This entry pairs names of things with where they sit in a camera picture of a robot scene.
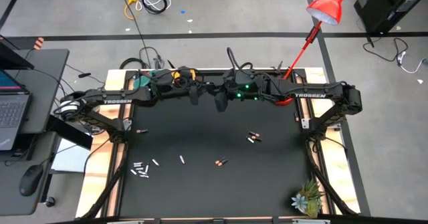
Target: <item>laptop screen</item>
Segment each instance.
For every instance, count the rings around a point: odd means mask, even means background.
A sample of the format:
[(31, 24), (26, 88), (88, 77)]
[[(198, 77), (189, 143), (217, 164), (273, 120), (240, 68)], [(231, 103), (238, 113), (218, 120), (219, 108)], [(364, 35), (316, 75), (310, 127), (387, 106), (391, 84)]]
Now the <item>laptop screen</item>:
[(7, 74), (0, 71), (0, 91), (14, 91), (14, 90), (21, 90), (21, 86), (19, 86)]

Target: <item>concrete floor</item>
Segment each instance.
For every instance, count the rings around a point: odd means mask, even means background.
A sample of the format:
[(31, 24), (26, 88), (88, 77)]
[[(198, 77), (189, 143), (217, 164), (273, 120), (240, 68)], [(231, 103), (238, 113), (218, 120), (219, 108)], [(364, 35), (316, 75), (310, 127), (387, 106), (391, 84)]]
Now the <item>concrete floor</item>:
[[(324, 32), (362, 32), (353, 9), (356, 0), (344, 0), (339, 26), (323, 25)], [(312, 20), (307, 0), (173, 0), (162, 15), (146, 12), (137, 17), (144, 34), (308, 32)], [(132, 21), (123, 16), (122, 0), (18, 0), (0, 33), (5, 36), (130, 35), (137, 34)], [(428, 0), (422, 0), (398, 24), (401, 30), (428, 31)], [(257, 67), (291, 64), (304, 44), (300, 37), (250, 37), (146, 40), (164, 59), (176, 66), (196, 68), (229, 67), (225, 53), (232, 47), (237, 61)], [(428, 58), (428, 37), (405, 37), (409, 50), (404, 65), (414, 70)], [(374, 51), (392, 58), (392, 38), (376, 43)], [(425, 119), (428, 100), (428, 66), (407, 74), (362, 49), (365, 38), (326, 38), (328, 55), (337, 80), (345, 80), (362, 92), (364, 110), (349, 117), (349, 126), (370, 212), (373, 216), (428, 219), (426, 166), (428, 134)], [(68, 48), (68, 63), (104, 79), (108, 69), (117, 68), (129, 57), (138, 57), (139, 40), (47, 41), (44, 49)], [(324, 67), (315, 41), (300, 60), (299, 67)], [(76, 90), (97, 88), (91, 79), (78, 79), (66, 68), (64, 79)], [(69, 189), (61, 183), (67, 182)], [(81, 175), (61, 175), (51, 192), (62, 202), (51, 209), (37, 208), (29, 217), (0, 217), (0, 223), (46, 223), (74, 218), (82, 185)]]

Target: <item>laptop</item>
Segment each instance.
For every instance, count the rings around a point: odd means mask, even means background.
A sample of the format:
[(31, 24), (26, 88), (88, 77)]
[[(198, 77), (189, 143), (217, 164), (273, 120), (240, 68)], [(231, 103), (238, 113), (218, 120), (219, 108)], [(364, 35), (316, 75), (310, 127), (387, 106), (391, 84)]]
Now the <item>laptop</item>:
[(13, 148), (30, 100), (30, 92), (0, 70), (0, 150)]

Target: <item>red lamp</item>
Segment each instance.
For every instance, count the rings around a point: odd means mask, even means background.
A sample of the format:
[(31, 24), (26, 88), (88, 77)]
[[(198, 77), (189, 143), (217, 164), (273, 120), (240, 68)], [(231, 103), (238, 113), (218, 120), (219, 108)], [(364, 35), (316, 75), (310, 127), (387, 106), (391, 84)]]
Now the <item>red lamp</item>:
[(342, 17), (343, 0), (315, 0), (306, 8), (316, 19), (330, 25), (338, 25)]
[[(342, 1), (343, 0), (315, 0), (306, 8), (308, 13), (319, 20), (316, 27), (313, 27), (310, 31), (309, 35), (306, 38), (306, 43), (300, 51), (297, 58), (294, 60), (291, 67), (288, 69), (287, 73), (282, 77), (283, 79), (287, 79), (288, 76), (292, 73), (292, 70), (296, 63), (299, 61), (300, 57), (308, 47), (309, 43), (314, 42), (316, 34), (320, 30), (321, 23), (325, 22), (331, 25), (338, 25), (340, 22), (340, 18), (342, 17)], [(288, 98), (284, 101), (276, 102), (277, 105), (286, 105), (289, 104), (293, 98)]]

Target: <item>potted plant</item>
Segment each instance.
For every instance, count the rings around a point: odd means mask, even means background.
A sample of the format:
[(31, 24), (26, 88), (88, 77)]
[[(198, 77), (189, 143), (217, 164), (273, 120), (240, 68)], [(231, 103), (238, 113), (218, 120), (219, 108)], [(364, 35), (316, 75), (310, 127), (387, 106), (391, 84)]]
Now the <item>potted plant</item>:
[(292, 197), (292, 206), (310, 218), (317, 218), (318, 212), (322, 207), (321, 197), (323, 195), (324, 193), (320, 191), (318, 182), (314, 180), (307, 181), (302, 184), (302, 190), (295, 197)]

